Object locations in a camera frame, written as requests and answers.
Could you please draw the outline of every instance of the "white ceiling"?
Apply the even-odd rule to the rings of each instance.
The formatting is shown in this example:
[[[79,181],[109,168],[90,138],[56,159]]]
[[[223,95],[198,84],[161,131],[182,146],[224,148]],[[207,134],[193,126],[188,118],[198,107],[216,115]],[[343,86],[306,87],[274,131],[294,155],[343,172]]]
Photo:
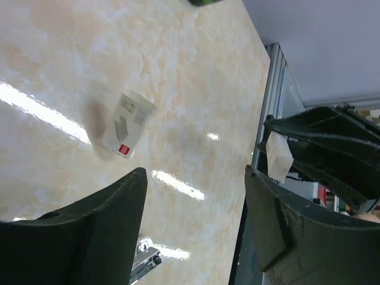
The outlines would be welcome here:
[[[243,1],[264,44],[280,43],[305,103],[380,98],[380,1]]]

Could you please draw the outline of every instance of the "small white package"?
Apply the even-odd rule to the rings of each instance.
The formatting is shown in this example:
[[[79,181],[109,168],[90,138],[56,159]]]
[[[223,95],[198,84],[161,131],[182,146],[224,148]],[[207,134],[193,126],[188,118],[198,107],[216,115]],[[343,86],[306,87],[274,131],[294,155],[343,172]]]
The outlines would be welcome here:
[[[268,176],[284,183],[294,160],[287,144],[287,137],[272,131],[266,149]]]
[[[140,139],[146,122],[156,110],[156,105],[136,92],[122,94],[103,134],[103,145],[127,159]]]

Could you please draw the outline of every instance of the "marble surface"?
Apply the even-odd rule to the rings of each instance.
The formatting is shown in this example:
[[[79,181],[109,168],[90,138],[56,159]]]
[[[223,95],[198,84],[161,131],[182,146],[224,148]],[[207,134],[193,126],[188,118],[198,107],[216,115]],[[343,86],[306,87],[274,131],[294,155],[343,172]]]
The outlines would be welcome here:
[[[3,0],[0,219],[35,219],[141,166],[138,284],[228,283],[269,57],[241,0]],[[101,145],[119,95],[156,104],[134,155]]]

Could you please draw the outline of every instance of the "red object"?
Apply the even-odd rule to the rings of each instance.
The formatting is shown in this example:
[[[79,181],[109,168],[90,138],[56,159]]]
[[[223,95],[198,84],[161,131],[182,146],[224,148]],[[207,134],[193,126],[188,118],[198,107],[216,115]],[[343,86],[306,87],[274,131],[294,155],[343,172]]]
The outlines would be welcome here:
[[[325,205],[327,205],[327,191],[326,187],[322,186],[321,184],[318,184],[318,198],[321,199]]]
[[[130,148],[127,147],[126,145],[121,145],[119,148],[119,151],[124,154],[125,156],[129,153]]]

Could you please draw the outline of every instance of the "red logo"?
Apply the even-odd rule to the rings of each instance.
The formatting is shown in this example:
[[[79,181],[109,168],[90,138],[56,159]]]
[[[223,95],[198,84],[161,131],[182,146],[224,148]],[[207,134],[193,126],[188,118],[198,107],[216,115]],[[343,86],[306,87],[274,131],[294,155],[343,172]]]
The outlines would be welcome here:
[[[126,145],[121,145],[119,148],[119,151],[124,154],[125,156],[129,153],[130,148],[127,147]]]

